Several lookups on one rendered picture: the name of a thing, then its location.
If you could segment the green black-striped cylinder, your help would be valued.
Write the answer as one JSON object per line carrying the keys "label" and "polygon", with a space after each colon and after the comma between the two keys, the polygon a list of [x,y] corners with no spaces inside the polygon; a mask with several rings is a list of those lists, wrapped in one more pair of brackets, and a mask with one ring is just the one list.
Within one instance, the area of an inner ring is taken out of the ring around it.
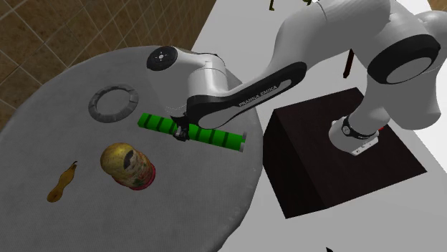
{"label": "green black-striped cylinder", "polygon": [[[165,133],[173,136],[173,132],[178,128],[172,119],[143,113],[138,120],[138,126],[147,130]],[[196,125],[189,125],[189,140],[206,143],[226,149],[235,150],[239,152],[244,151],[246,136],[245,132],[242,135],[237,135],[222,130],[207,130]]]}

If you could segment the yellow nesting doll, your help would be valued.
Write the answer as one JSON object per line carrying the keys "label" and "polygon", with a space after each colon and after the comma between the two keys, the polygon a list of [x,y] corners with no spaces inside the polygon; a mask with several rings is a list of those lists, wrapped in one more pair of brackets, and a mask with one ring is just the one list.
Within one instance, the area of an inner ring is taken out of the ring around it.
{"label": "yellow nesting doll", "polygon": [[100,166],[115,182],[131,190],[144,190],[155,180],[155,166],[144,154],[124,142],[106,147]]}

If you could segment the round grey table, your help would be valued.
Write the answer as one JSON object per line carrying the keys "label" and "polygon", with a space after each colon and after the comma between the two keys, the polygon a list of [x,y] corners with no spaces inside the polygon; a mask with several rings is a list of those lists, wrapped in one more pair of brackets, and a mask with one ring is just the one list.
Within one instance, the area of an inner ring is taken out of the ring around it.
{"label": "round grey table", "polygon": [[[246,215],[262,172],[255,110],[224,126],[247,133],[243,152],[181,142],[138,126],[165,111],[148,81],[150,47],[76,64],[42,85],[0,130],[0,252],[218,252]],[[100,167],[126,142],[154,164],[144,190]],[[74,162],[55,203],[47,195]]]}

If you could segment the yellow-brown gourd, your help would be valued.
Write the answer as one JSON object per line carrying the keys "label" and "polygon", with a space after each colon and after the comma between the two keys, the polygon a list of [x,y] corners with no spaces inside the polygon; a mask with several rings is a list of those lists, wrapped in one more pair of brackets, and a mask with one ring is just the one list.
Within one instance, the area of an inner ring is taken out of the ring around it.
{"label": "yellow-brown gourd", "polygon": [[63,195],[64,189],[72,182],[77,168],[77,161],[74,161],[59,177],[57,185],[47,195],[47,201],[57,202]]}

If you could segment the dark robot stand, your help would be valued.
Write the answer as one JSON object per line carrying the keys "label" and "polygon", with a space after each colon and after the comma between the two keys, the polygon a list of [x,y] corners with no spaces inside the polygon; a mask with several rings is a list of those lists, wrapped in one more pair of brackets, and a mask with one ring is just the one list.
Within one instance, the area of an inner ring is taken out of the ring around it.
{"label": "dark robot stand", "polygon": [[285,218],[293,218],[422,175],[426,169],[393,130],[357,156],[328,137],[331,122],[353,111],[356,87],[273,110],[263,139],[263,166]]}

